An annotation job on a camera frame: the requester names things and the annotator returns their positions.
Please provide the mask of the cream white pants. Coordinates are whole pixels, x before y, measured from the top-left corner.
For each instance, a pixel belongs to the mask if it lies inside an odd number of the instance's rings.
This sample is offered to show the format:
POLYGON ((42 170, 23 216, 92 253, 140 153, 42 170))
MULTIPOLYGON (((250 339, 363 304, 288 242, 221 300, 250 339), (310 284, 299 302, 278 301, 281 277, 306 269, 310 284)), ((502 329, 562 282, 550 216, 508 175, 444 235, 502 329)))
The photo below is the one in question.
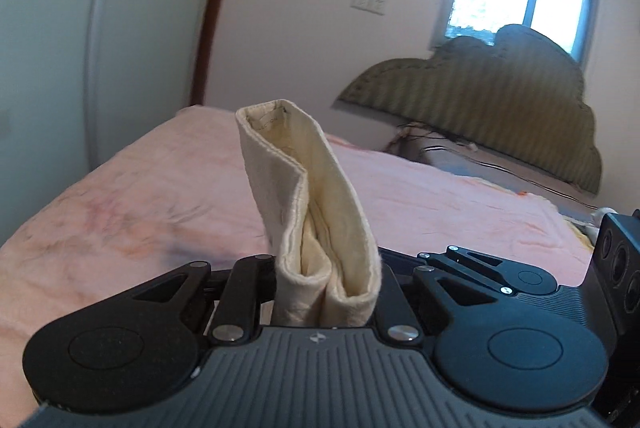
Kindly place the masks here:
POLYGON ((288 100, 235 113, 250 189, 276 261, 272 321, 360 327, 382 261, 352 183, 320 125, 288 100))

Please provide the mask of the grey striped mattress sheet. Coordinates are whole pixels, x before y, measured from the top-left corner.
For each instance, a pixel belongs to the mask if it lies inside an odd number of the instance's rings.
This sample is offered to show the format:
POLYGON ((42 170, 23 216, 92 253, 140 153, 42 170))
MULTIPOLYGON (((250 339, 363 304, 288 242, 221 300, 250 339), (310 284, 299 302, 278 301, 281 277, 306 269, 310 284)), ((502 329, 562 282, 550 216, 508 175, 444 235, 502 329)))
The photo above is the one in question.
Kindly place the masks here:
POLYGON ((597 209, 592 194, 535 167, 486 150, 472 151, 445 140, 423 141, 418 160, 457 176, 482 178, 515 193, 543 196, 567 215, 590 214, 597 209))

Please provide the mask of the pink bed blanket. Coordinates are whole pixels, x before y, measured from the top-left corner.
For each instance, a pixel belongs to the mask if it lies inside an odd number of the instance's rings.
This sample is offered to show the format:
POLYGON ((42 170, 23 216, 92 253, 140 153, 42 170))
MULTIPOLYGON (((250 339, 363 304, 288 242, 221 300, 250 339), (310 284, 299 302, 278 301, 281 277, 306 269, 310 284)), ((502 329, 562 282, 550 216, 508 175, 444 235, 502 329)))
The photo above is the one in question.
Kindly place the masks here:
MULTIPOLYGON (((585 278, 590 244, 542 197, 330 144, 381 246, 414 255, 458 245, 563 285, 585 278)), ((2 245, 2 425, 36 409, 22 354, 41 326, 188 261, 228 268, 267 248, 231 112, 189 107, 117 153, 2 245)))

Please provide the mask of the olive green upholstered headboard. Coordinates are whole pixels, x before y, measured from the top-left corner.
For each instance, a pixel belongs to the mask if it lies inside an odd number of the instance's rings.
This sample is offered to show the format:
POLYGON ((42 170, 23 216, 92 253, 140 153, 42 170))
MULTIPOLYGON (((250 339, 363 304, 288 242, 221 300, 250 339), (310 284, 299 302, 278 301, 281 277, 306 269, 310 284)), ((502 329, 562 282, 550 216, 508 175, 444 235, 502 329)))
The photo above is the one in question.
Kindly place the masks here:
POLYGON ((473 141, 596 194, 602 157, 585 78, 558 44, 519 24, 494 44, 459 36, 431 58, 370 66, 338 101, 473 141))

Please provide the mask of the white wardrobe door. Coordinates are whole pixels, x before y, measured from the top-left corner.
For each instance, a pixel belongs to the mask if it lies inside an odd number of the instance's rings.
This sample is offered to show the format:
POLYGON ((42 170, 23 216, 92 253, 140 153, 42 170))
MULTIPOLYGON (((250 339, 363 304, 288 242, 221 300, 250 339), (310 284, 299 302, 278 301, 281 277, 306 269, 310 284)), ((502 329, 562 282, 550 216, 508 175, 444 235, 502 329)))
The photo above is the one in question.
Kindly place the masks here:
POLYGON ((189 102, 207 0, 1 0, 1 234, 189 102))

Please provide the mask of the reddish brown door frame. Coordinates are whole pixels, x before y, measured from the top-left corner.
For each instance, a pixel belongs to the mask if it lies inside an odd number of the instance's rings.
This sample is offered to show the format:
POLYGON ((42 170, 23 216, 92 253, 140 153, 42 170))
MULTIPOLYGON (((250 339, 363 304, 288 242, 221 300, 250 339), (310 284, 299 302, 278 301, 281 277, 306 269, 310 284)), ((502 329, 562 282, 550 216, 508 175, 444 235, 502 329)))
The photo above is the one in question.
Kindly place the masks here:
POLYGON ((202 106, 205 102, 208 70, 212 58, 213 44, 217 22, 221 10, 222 0, 207 0, 201 35, 198 40, 193 66, 192 86, 190 92, 190 106, 202 106))

